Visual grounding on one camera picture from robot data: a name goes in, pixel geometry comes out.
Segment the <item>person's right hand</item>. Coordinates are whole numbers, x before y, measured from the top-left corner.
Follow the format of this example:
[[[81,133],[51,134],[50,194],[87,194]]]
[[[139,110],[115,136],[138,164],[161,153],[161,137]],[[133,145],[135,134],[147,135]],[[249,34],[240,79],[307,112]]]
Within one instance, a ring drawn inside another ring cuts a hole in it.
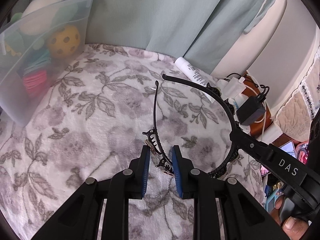
[[[280,196],[275,202],[274,209],[270,212],[271,217],[278,225],[280,225],[279,210],[283,200],[284,196]],[[291,240],[297,240],[304,235],[309,227],[309,224],[298,218],[289,217],[281,227]]]

